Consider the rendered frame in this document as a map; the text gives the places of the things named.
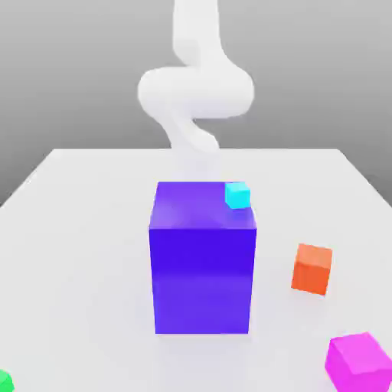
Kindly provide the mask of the small cyan cube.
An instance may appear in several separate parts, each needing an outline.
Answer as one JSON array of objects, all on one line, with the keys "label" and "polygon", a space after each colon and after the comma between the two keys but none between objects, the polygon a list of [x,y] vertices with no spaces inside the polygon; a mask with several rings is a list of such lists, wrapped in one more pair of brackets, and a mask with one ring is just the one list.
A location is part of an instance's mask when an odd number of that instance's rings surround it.
[{"label": "small cyan cube", "polygon": [[226,182],[224,199],[230,209],[250,207],[250,189],[243,181]]}]

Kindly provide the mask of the small orange cube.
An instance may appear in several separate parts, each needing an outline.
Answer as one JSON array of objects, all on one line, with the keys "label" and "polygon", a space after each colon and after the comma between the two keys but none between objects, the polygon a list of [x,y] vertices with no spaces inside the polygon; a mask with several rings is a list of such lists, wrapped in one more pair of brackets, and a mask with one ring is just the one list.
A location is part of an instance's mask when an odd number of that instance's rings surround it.
[{"label": "small orange cube", "polygon": [[291,287],[324,296],[331,264],[331,249],[301,243],[296,253]]}]

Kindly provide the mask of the small magenta cube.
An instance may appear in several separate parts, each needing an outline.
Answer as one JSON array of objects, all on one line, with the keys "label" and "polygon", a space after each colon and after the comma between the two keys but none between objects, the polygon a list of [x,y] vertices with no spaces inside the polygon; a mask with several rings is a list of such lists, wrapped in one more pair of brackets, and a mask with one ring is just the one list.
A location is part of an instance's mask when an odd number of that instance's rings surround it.
[{"label": "small magenta cube", "polygon": [[368,332],[332,338],[325,370],[337,392],[388,392],[392,359]]}]

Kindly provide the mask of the small green cube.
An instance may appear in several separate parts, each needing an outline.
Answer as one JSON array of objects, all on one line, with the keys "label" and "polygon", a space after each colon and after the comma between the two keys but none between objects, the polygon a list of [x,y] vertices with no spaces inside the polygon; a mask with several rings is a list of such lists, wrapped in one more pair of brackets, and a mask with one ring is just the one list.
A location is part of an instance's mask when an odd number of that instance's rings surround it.
[{"label": "small green cube", "polygon": [[15,386],[11,375],[0,369],[0,392],[14,392]]}]

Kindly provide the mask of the large purple box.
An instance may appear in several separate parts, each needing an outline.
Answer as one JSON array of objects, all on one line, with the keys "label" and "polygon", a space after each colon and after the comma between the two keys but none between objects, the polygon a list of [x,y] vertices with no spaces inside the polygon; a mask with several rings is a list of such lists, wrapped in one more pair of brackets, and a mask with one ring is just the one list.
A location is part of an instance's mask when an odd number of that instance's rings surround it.
[{"label": "large purple box", "polygon": [[246,334],[256,221],[230,209],[226,182],[160,181],[149,224],[155,331]]}]

